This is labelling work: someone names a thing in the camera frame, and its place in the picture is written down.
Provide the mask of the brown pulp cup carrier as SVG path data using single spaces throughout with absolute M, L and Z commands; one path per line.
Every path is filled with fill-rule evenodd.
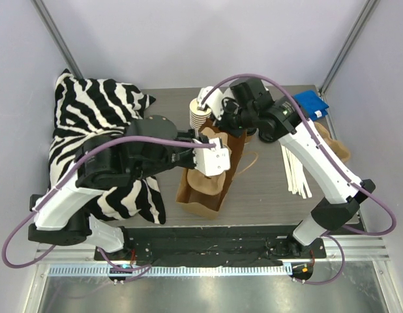
M 226 171 L 230 169 L 231 149 L 228 147 L 228 134 L 225 132 L 216 133 L 210 127 L 205 127 L 201 133 L 209 139 L 220 138 L 222 140 L 223 149 L 226 149 L 226 160 L 229 166 L 226 166 L 225 170 L 222 170 L 220 174 L 214 176 L 206 176 L 197 169 L 188 170 L 187 182 L 190 187 L 197 192 L 208 196 L 216 196 L 222 192 L 226 179 Z

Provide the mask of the brown paper coffee cup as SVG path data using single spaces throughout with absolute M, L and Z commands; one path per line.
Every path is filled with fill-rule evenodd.
M 247 131 L 246 131 L 245 143 L 250 142 L 251 139 L 254 137 L 256 132 L 257 132 L 256 128 L 248 128 Z

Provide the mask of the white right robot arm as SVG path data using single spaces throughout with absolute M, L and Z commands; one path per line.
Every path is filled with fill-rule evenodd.
M 323 192 L 323 199 L 287 242 L 292 256 L 303 257 L 318 237 L 343 227 L 376 186 L 349 171 L 286 90 L 282 98 L 274 100 L 259 76 L 235 77 L 229 90 L 227 95 L 215 87 L 200 101 L 200 106 L 210 107 L 215 125 L 237 136 L 256 128 L 272 137 L 300 161 Z

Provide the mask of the brown paper bag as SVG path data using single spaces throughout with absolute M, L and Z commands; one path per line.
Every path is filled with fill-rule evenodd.
M 223 144 L 222 148 L 214 151 L 202 150 L 210 154 L 205 158 L 204 168 L 215 170 L 218 174 L 209 177 L 196 169 L 183 170 L 175 201 L 189 213 L 215 219 L 234 178 L 239 175 L 237 168 L 243 157 L 247 131 L 243 130 L 239 137 L 234 137 L 207 120 L 201 126 L 200 133 L 210 140 L 218 138 Z

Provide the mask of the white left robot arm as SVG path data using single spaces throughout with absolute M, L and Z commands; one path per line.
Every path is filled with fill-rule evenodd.
M 117 260 L 127 259 L 133 247 L 127 231 L 101 222 L 88 203 L 175 167 L 194 168 L 198 142 L 195 130 L 178 130 L 160 115 L 132 121 L 120 136 L 86 140 L 68 171 L 37 200 L 28 240 L 54 246 L 89 243 Z

